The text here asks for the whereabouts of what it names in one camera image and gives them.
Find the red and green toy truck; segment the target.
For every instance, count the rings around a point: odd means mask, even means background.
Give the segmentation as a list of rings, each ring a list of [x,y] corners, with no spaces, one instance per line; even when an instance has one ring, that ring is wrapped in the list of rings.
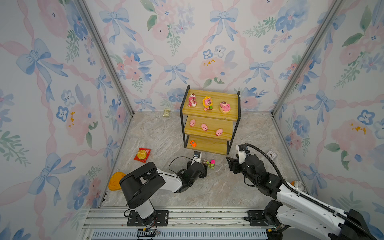
[[[205,159],[201,160],[201,163],[202,163],[204,166],[207,166],[207,167],[210,165],[210,161],[205,160]]]

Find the green truck pink mixer toy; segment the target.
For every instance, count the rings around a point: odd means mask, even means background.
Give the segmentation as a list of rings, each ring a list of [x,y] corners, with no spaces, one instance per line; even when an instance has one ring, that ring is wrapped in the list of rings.
[[[208,167],[213,170],[215,168],[215,165],[216,165],[216,161],[215,160],[211,160],[209,165],[208,165]]]

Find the orange toy truck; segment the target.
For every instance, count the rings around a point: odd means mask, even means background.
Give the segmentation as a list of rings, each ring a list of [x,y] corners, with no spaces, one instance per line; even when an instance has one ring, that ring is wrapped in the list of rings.
[[[197,147],[197,143],[193,140],[190,141],[190,145],[192,148],[196,148]]]

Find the pink pig toy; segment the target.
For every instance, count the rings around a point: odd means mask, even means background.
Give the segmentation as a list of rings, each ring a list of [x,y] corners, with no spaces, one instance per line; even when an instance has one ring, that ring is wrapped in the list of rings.
[[[201,124],[201,128],[205,132],[208,130],[208,126],[206,124]]]
[[[223,129],[218,129],[217,131],[216,131],[216,136],[221,136],[222,134],[223,134]]]

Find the pink bear strawberry hat figure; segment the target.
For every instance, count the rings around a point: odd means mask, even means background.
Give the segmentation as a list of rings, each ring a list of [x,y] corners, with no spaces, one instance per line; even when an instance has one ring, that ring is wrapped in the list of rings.
[[[195,94],[191,94],[188,98],[188,107],[194,108],[197,106],[197,99]]]

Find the pink bear yellow flower figure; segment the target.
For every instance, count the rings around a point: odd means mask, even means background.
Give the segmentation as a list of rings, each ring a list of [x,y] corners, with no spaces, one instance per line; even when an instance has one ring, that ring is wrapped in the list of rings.
[[[206,96],[203,99],[203,107],[205,111],[211,111],[213,109],[213,101],[211,97]]]

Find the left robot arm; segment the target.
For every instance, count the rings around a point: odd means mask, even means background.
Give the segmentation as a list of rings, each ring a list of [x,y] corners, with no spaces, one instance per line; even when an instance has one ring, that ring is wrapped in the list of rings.
[[[130,217],[137,216],[145,224],[153,221],[156,211],[150,197],[159,190],[182,193],[191,187],[205,171],[206,167],[196,161],[191,161],[191,165],[186,170],[173,174],[161,171],[153,162],[149,162],[127,174],[119,184],[133,213]]]

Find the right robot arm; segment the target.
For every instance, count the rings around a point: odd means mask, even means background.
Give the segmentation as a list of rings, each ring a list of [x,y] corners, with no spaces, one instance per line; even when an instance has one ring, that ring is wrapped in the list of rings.
[[[299,191],[278,175],[266,171],[263,161],[255,155],[247,155],[243,161],[227,158],[234,174],[243,174],[272,201],[264,209],[269,225],[285,225],[321,240],[373,240],[368,224],[359,212],[348,212],[332,207]]]

